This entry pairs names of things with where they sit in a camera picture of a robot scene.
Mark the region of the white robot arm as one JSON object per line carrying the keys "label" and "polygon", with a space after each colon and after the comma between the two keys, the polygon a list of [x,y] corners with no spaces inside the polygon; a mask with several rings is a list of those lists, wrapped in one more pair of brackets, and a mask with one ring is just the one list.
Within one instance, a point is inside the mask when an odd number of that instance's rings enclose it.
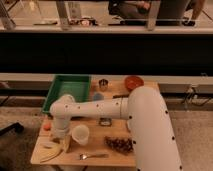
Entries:
{"label": "white robot arm", "polygon": [[52,103],[53,134],[64,138],[74,116],[126,119],[130,125],[136,171],[183,171],[166,103],[159,91],[141,86],[127,98],[77,103],[65,94]]}

